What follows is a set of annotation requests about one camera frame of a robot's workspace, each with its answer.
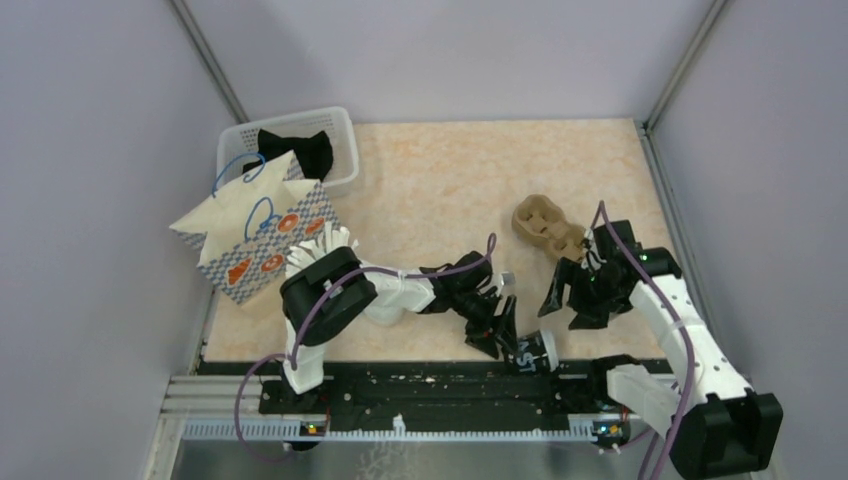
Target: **paper shopping bag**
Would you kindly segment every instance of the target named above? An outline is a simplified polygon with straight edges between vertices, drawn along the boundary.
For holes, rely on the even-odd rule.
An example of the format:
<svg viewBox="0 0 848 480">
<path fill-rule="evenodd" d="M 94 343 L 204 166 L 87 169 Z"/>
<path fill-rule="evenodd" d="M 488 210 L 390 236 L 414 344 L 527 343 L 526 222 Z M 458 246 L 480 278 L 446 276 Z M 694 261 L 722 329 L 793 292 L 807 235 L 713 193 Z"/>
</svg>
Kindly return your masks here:
<svg viewBox="0 0 848 480">
<path fill-rule="evenodd" d="M 189 245 L 203 235 L 198 269 L 237 305 L 280 278 L 292 246 L 317 237 L 327 222 L 338 225 L 321 182 L 291 179 L 302 178 L 296 165 L 292 153 L 267 162 L 252 180 L 228 182 L 171 226 L 191 234 L 181 236 Z"/>
<path fill-rule="evenodd" d="M 269 184 L 278 181 L 277 179 L 279 181 L 306 179 L 300 168 L 300 162 L 297 161 L 293 154 L 285 154 L 273 162 L 265 162 L 265 159 L 258 154 L 246 153 L 230 160 L 221 173 L 218 174 L 218 178 L 215 179 L 215 185 L 218 184 L 230 168 L 240 170 L 241 167 L 237 163 L 239 161 L 244 163 L 250 157 L 260 158 L 264 164 L 263 167 L 247 172 L 240 177 L 241 183 L 250 184 L 250 187 L 254 190 L 267 191 Z M 250 203 L 250 198 L 252 197 L 245 195 L 244 185 L 240 185 L 236 180 L 238 178 L 227 182 L 218 190 L 213 185 L 212 194 L 203 203 L 195 207 L 194 210 L 174 222 L 170 226 L 170 229 L 176 232 L 177 236 L 193 250 L 201 251 L 206 241 L 208 225 L 213 223 L 227 206 L 238 208 L 236 203 Z"/>
</svg>

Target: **cable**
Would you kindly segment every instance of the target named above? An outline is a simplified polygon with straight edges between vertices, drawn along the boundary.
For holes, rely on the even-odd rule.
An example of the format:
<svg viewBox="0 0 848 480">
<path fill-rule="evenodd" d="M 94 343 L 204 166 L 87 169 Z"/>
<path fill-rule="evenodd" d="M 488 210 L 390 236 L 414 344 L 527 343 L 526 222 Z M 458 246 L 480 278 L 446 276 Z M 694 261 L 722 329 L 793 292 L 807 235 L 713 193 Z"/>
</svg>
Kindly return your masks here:
<svg viewBox="0 0 848 480">
<path fill-rule="evenodd" d="M 247 450 L 247 453 L 251 454 L 257 460 L 263 461 L 265 463 L 281 463 L 289 459 L 291 457 L 291 453 L 287 453 L 286 455 L 280 458 L 269 458 L 261 453 L 258 453 L 256 450 L 251 448 L 250 444 L 247 443 L 247 440 L 244 439 L 244 433 L 241 431 L 241 419 L 239 418 L 239 413 L 241 410 L 241 397 L 244 395 L 244 389 L 247 387 L 247 382 L 250 381 L 250 377 L 259 370 L 262 365 L 270 362 L 271 360 L 276 360 L 279 358 L 288 358 L 288 355 L 285 353 L 272 353 L 265 357 L 262 357 L 258 362 L 254 363 L 248 370 L 247 373 L 244 374 L 244 379 L 239 384 L 239 389 L 236 392 L 236 403 L 233 406 L 233 421 L 236 427 L 236 438 L 238 438 L 239 443 Z"/>
<path fill-rule="evenodd" d="M 624 256 L 627 258 L 627 261 L 633 266 L 639 276 L 642 277 L 642 281 L 645 282 L 651 290 L 657 295 L 665 305 L 668 310 L 669 315 L 674 320 L 675 324 L 679 324 L 682 320 L 680 318 L 680 314 L 677 313 L 677 310 L 674 309 L 674 306 L 669 301 L 668 297 L 662 292 L 659 286 L 654 282 L 648 272 L 642 268 L 642 265 L 633 257 L 633 254 L 630 253 L 630 250 L 624 245 L 624 242 L 621 240 L 621 237 L 618 236 L 618 233 L 612 227 L 612 223 L 610 223 L 609 216 L 607 215 L 606 206 L 604 205 L 604 201 L 598 204 L 598 211 L 595 213 L 595 219 L 592 221 L 592 225 L 594 228 L 594 224 L 598 220 L 598 215 L 604 218 L 604 225 L 609 231 L 610 236 L 613 241 L 615 241 L 616 245 L 618 245 L 619 250 Z M 668 454 L 671 451 L 672 445 L 674 445 L 674 440 L 677 438 L 677 432 L 680 430 L 680 424 L 683 421 L 683 415 L 686 412 L 686 407 L 689 404 L 689 397 L 692 395 L 692 386 L 695 378 L 695 348 L 692 346 L 692 339 L 689 337 L 689 333 L 686 331 L 686 327 L 680 327 L 680 336 L 683 338 L 683 345 L 686 348 L 686 379 L 683 382 L 683 391 L 680 395 L 680 403 L 677 405 L 677 410 L 674 413 L 674 420 L 671 422 L 671 428 L 668 430 L 668 435 L 666 435 L 665 445 L 663 445 L 662 450 L 660 451 L 660 457 L 657 460 L 656 465 L 654 465 L 653 473 L 651 474 L 650 480 L 658 480 L 660 474 L 662 473 L 663 467 L 665 467 L 665 462 L 668 460 Z"/>
<path fill-rule="evenodd" d="M 671 389 L 674 390 L 677 388 L 677 382 L 671 385 Z M 657 447 L 657 442 L 660 441 L 660 434 L 654 432 L 653 437 L 651 438 L 651 444 L 648 445 L 648 449 L 645 450 L 645 458 L 642 459 L 642 465 L 639 466 L 639 475 L 636 478 L 643 478 L 645 475 L 645 471 L 648 469 L 648 464 L 651 463 L 651 456 L 654 454 L 654 448 Z"/>
<path fill-rule="evenodd" d="M 411 278 L 411 279 L 425 279 L 426 278 L 426 279 L 430 279 L 430 278 L 446 277 L 448 275 L 455 275 L 457 273 L 467 272 L 469 270 L 477 268 L 478 266 L 482 265 L 484 262 L 491 262 L 492 261 L 492 253 L 495 251 L 495 246 L 497 245 L 497 242 L 498 242 L 498 236 L 495 235 L 494 233 L 490 233 L 489 238 L 486 241 L 486 254 L 483 255 L 482 258 L 480 258 L 480 259 L 478 259 L 478 260 L 476 260 L 476 261 L 474 261 L 474 262 L 472 262 L 468 265 L 465 265 L 463 267 L 449 268 L 447 270 L 442 270 L 441 272 L 416 273 L 416 274 L 412 274 L 412 275 L 407 275 L 406 278 Z M 286 461 L 290 457 L 290 455 L 284 455 L 283 457 L 280 457 L 280 458 L 268 458 L 268 457 L 256 452 L 255 450 L 253 450 L 253 448 L 250 447 L 250 444 L 247 443 L 247 440 L 244 439 L 244 434 L 241 431 L 241 421 L 240 421 L 240 418 L 239 418 L 239 413 L 240 413 L 240 410 L 241 410 L 241 397 L 242 397 L 242 395 L 244 395 L 244 389 L 247 388 L 247 383 L 250 381 L 250 377 L 252 377 L 256 373 L 257 370 L 259 370 L 263 365 L 270 362 L 271 360 L 278 360 L 278 359 L 288 360 L 289 362 L 291 362 L 292 370 L 297 370 L 297 363 L 296 363 L 296 360 L 295 360 L 297 358 L 297 350 L 298 350 L 298 347 L 300 346 L 301 341 L 303 340 L 303 336 L 306 334 L 306 330 L 309 328 L 309 324 L 312 323 L 312 319 L 315 318 L 315 315 L 318 313 L 318 311 L 321 309 L 321 307 L 324 305 L 324 303 L 330 298 L 330 295 L 332 295 L 332 293 L 337 288 L 339 288 L 341 285 L 343 285 L 345 282 L 347 282 L 348 280 L 350 280 L 354 276 L 359 275 L 360 273 L 368 273 L 368 272 L 381 273 L 381 274 L 389 275 L 389 276 L 393 276 L 393 277 L 398 275 L 397 271 L 391 270 L 391 269 L 388 269 L 388 268 L 383 268 L 383 267 L 362 267 L 362 268 L 358 268 L 356 270 L 353 270 L 351 272 L 348 272 L 346 275 L 342 276 L 342 278 L 338 279 L 335 283 L 330 285 L 330 287 L 324 292 L 323 295 L 321 295 L 321 297 L 318 299 L 318 301 L 315 302 L 315 305 L 312 307 L 312 310 L 310 310 L 309 313 L 306 315 L 306 318 L 304 319 L 303 324 L 300 326 L 300 329 L 298 329 L 298 331 L 297 331 L 297 336 L 295 337 L 294 347 L 292 348 L 291 354 L 272 353 L 270 355 L 266 355 L 265 357 L 262 357 L 256 363 L 251 365 L 251 367 L 247 370 L 247 373 L 244 374 L 244 378 L 242 379 L 241 383 L 239 384 L 238 392 L 236 393 L 236 402 L 235 402 L 235 405 L 233 407 L 233 420 L 234 420 L 235 428 L 236 428 L 236 437 L 238 438 L 239 443 L 244 447 L 245 450 L 247 450 L 247 452 L 249 454 L 251 454 L 257 460 L 261 460 L 261 461 L 266 462 L 266 463 L 281 463 L 281 462 Z"/>
<path fill-rule="evenodd" d="M 639 443 L 640 441 L 648 438 L 648 436 L 651 434 L 651 432 L 652 432 L 651 427 L 648 427 L 648 428 L 642 430 L 641 432 L 639 432 L 639 435 L 636 435 L 635 437 L 631 438 L 629 442 L 625 443 L 624 445 L 620 445 L 618 447 L 619 450 L 624 450 L 625 448 L 632 447 L 633 445 Z"/>
</svg>

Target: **orange pattern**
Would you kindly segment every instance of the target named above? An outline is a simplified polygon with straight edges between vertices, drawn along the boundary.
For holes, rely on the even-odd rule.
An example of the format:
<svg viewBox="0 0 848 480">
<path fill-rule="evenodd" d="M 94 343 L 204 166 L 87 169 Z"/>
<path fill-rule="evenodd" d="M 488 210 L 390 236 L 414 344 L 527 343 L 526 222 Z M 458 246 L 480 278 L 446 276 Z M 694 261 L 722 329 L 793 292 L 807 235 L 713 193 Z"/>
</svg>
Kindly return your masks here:
<svg viewBox="0 0 848 480">
<path fill-rule="evenodd" d="M 315 219 L 315 221 L 314 221 L 314 222 L 312 222 L 312 224 L 311 224 L 311 225 L 309 225 L 308 227 L 306 227 L 306 234 L 307 234 L 307 235 L 312 235 L 313 233 L 315 233 L 315 231 L 316 231 L 316 230 L 318 230 L 319 228 L 321 228 L 321 225 L 324 225 L 324 217 L 321 217 L 321 218 Z"/>
<path fill-rule="evenodd" d="M 280 265 L 283 264 L 283 256 L 279 253 L 272 256 L 268 260 L 265 260 L 265 263 L 259 267 L 263 272 L 270 272 L 271 270 L 276 270 L 280 268 Z"/>
<path fill-rule="evenodd" d="M 230 285 L 235 285 L 236 282 L 241 280 L 241 277 L 247 272 L 247 267 L 250 266 L 250 262 L 252 261 L 253 258 L 248 258 L 227 272 L 227 280 L 230 282 Z"/>
<path fill-rule="evenodd" d="M 277 230 L 286 233 L 297 225 L 299 219 L 296 213 L 290 213 L 280 220 L 280 223 L 277 224 Z"/>
</svg>

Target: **cup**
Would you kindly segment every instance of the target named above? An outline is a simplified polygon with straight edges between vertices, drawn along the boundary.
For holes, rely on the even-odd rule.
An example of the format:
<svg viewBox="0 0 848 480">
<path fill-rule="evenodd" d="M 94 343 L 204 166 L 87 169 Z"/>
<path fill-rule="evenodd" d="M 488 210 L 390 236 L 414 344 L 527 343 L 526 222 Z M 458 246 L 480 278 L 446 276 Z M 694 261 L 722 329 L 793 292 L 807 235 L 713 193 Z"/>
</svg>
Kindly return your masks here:
<svg viewBox="0 0 848 480">
<path fill-rule="evenodd" d="M 518 353 L 506 355 L 507 367 L 521 375 L 553 372 L 559 367 L 554 334 L 537 330 L 518 339 Z"/>
</svg>

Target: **white wall panel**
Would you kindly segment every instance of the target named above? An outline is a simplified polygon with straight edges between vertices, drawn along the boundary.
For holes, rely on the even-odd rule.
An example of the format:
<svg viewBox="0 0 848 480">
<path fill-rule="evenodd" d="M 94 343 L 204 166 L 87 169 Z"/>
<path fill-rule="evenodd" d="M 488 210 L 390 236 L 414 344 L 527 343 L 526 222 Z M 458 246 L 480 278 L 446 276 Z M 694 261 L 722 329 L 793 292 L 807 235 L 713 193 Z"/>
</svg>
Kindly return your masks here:
<svg viewBox="0 0 848 480">
<path fill-rule="evenodd" d="M 647 117 L 706 0 L 191 0 L 251 118 Z"/>
<path fill-rule="evenodd" d="M 164 1 L 0 3 L 0 478 L 139 478 L 232 123 Z"/>
<path fill-rule="evenodd" d="M 657 132 L 728 356 L 793 478 L 843 478 L 848 3 L 739 1 Z"/>
</svg>

